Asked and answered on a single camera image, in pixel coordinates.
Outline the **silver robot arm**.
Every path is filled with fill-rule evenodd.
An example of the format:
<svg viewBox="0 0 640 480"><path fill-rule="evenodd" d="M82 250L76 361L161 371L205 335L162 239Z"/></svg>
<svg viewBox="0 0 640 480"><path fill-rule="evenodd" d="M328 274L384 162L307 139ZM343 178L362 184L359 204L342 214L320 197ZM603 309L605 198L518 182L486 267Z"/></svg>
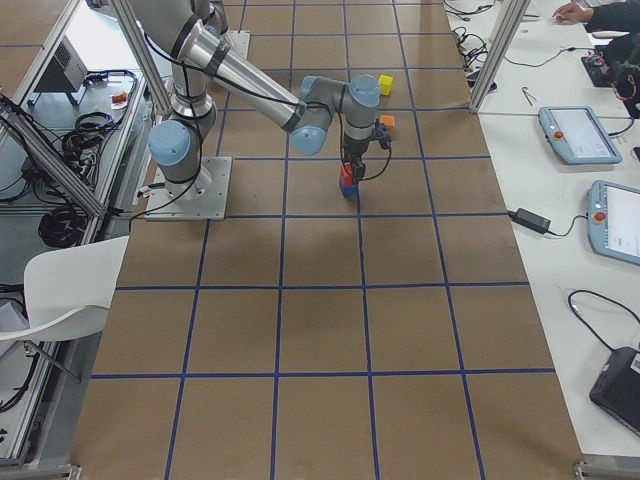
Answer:
<svg viewBox="0 0 640 480"><path fill-rule="evenodd" d="M211 183L203 167L203 144L217 118L202 73L173 65L170 118L153 127L148 137L152 159L164 176L169 198L186 203L200 197Z"/></svg>
<svg viewBox="0 0 640 480"><path fill-rule="evenodd" d="M222 30L206 24L190 1L134 1L136 19L151 41L180 66L202 73L272 120L303 155L322 149L332 120L341 121L341 161L357 185L377 176L366 174L363 155L377 141L391 151L387 127L379 121L378 79L359 75L350 82L306 76L296 97L233 51Z"/></svg>

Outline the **person's hand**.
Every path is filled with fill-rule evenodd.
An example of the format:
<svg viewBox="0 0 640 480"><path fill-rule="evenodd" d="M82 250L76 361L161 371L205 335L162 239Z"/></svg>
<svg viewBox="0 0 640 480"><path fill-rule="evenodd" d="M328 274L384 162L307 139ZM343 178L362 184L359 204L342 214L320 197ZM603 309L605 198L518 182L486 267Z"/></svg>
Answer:
<svg viewBox="0 0 640 480"><path fill-rule="evenodd" d="M559 24L588 23L594 15L592 7L583 7L576 2L570 2L558 7L552 14Z"/></svg>

